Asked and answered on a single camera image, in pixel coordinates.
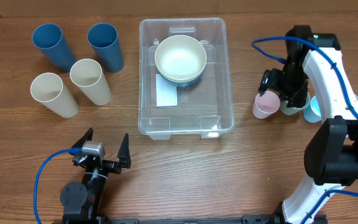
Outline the green small cup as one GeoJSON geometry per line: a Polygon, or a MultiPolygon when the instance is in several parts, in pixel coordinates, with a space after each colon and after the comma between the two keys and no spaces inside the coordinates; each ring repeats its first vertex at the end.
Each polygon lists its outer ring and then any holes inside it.
{"type": "Polygon", "coordinates": [[[289,108],[289,107],[287,107],[287,103],[288,103],[288,101],[281,101],[281,103],[280,103],[281,112],[283,114],[285,114],[285,115],[288,115],[288,116],[294,115],[295,113],[297,113],[299,111],[302,111],[302,110],[304,110],[305,108],[307,108],[309,106],[309,104],[310,104],[310,95],[307,94],[306,103],[305,103],[305,105],[303,107],[299,107],[299,108],[298,107],[290,107],[289,108]]]}

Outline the pink small cup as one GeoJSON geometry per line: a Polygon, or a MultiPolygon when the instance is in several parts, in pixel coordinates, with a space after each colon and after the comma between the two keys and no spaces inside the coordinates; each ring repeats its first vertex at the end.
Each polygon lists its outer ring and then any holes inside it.
{"type": "Polygon", "coordinates": [[[280,108],[280,99],[276,93],[266,91],[263,95],[258,93],[252,107],[252,114],[258,119],[265,119],[280,108]]]}

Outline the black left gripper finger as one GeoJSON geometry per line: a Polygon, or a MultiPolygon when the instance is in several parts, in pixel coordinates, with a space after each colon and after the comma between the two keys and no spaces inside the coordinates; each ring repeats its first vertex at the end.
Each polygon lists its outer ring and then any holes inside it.
{"type": "Polygon", "coordinates": [[[87,132],[76,142],[72,145],[72,148],[76,147],[83,147],[86,141],[91,141],[93,137],[93,128],[89,128],[87,132]]]}
{"type": "Polygon", "coordinates": [[[125,133],[124,139],[122,140],[120,149],[117,154],[119,159],[119,165],[123,168],[131,168],[131,155],[129,152],[129,135],[125,133]]]}

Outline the cream bowl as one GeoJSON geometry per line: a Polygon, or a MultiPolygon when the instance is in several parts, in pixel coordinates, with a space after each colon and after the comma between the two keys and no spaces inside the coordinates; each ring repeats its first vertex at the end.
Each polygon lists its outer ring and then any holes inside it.
{"type": "Polygon", "coordinates": [[[204,70],[207,62],[202,44],[188,35],[173,35],[163,40],[155,51],[157,69],[188,67],[204,70]]]}
{"type": "Polygon", "coordinates": [[[188,67],[173,67],[173,68],[162,68],[157,69],[159,74],[166,78],[167,80],[184,83],[196,80],[205,70],[198,70],[195,68],[188,68],[188,67]]]}

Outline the light blue small cup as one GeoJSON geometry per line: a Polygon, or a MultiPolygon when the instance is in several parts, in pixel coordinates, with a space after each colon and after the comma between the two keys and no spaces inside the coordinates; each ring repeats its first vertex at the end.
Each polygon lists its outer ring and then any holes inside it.
{"type": "Polygon", "coordinates": [[[303,110],[303,117],[309,123],[317,123],[321,121],[321,112],[316,96],[312,97],[309,105],[303,110]]]}

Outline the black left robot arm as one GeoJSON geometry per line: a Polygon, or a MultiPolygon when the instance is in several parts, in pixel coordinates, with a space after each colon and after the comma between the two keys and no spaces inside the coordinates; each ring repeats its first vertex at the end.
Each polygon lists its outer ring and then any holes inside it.
{"type": "Polygon", "coordinates": [[[93,129],[87,132],[73,147],[73,165],[85,169],[81,182],[66,184],[60,193],[63,205],[63,223],[111,223],[107,215],[99,213],[104,186],[109,174],[120,174],[122,169],[131,167],[129,135],[125,134],[117,154],[118,161],[104,158],[105,150],[101,142],[92,140],[93,129]]]}

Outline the cream bowl front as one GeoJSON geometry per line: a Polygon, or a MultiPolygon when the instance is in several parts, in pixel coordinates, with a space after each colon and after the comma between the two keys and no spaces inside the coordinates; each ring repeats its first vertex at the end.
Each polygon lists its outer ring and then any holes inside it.
{"type": "Polygon", "coordinates": [[[202,44],[188,35],[173,35],[163,40],[155,51],[157,69],[188,67],[204,70],[207,62],[202,44]]]}

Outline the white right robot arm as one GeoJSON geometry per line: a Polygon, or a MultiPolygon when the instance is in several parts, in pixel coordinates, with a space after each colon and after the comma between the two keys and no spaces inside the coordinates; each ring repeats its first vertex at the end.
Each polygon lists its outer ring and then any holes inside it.
{"type": "Polygon", "coordinates": [[[341,46],[334,34],[314,34],[296,26],[282,40],[283,68],[266,70],[259,95],[276,91],[288,107],[306,103],[312,85],[321,126],[304,153],[306,175],[275,211],[275,223],[325,223],[318,211],[335,194],[348,194],[358,180],[358,100],[347,79],[341,46]]]}

